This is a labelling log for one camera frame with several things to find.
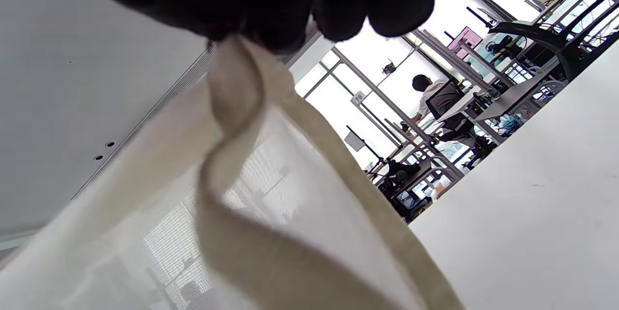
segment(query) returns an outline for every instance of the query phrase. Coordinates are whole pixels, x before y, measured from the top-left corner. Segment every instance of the person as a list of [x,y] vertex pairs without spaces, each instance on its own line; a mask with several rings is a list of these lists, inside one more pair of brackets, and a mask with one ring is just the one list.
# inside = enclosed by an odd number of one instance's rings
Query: person
[[[455,91],[455,87],[452,89],[445,88],[441,90],[441,88],[447,83],[449,83],[449,79],[447,78],[438,78],[435,81],[432,81],[432,79],[428,78],[424,74],[418,74],[413,78],[413,89],[424,93],[419,101],[419,109],[412,118],[414,123],[419,123],[423,118],[425,118],[425,116],[427,116],[427,114],[429,114],[430,111],[427,107],[427,101],[430,98],[433,99],[433,105],[436,106],[436,109],[440,114],[447,112],[449,108],[458,102],[460,95],[457,91]],[[436,137],[436,140],[440,142],[460,142],[463,145],[481,151],[482,156],[486,156],[496,147],[493,143],[488,143],[486,138],[474,135],[473,123],[469,122],[465,118],[463,118],[462,122],[465,123],[462,127],[467,128],[467,131],[470,132],[462,133],[460,132],[460,129],[456,131],[443,126],[443,134],[442,136]]]
[[447,78],[438,78],[436,81],[432,81],[424,74],[418,74],[413,78],[413,89],[424,93],[419,100],[419,110],[413,116],[414,123],[419,123],[429,114],[426,102],[447,83],[449,83]]

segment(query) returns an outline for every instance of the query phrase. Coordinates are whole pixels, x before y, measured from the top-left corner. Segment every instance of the computer monitor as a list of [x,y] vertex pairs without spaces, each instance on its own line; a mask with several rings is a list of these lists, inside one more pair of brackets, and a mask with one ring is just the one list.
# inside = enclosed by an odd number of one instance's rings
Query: computer monitor
[[480,37],[477,33],[473,32],[469,27],[465,27],[460,34],[456,36],[456,38],[447,45],[447,48],[453,51],[460,59],[464,59],[469,53],[466,52],[462,48],[462,44],[460,44],[460,40],[464,38],[464,43],[466,43],[469,47],[475,48],[477,44],[482,42],[482,37]]

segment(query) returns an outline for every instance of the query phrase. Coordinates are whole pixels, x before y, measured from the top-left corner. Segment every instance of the metal frame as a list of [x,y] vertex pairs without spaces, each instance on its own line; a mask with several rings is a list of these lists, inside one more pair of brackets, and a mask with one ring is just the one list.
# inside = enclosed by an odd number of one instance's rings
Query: metal frame
[[416,37],[422,39],[427,46],[429,46],[432,50],[435,50],[443,59],[445,59],[452,67],[454,67],[464,78],[469,80],[474,85],[477,85],[484,91],[493,91],[495,90],[491,85],[484,81],[484,77],[480,76],[477,72],[473,70],[469,65],[467,65],[462,59],[456,56],[453,52],[451,52],[446,46],[444,46],[438,39],[436,39],[433,35],[431,35],[426,30],[413,30],[412,32]]

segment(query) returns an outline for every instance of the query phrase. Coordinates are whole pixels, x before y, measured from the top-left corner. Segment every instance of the white table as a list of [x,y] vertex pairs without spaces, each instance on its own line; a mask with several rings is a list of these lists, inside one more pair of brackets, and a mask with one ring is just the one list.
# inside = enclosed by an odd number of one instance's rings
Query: white table
[[468,309],[619,304],[619,45],[411,223]]

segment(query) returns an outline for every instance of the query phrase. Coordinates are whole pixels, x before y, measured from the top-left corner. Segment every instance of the black hair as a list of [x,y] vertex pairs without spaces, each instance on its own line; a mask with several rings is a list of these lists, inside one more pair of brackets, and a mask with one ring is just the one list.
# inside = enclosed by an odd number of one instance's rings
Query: black hair
[[429,87],[429,84],[430,83],[427,82],[427,76],[423,74],[416,75],[415,78],[413,78],[413,89],[419,92],[424,92]]

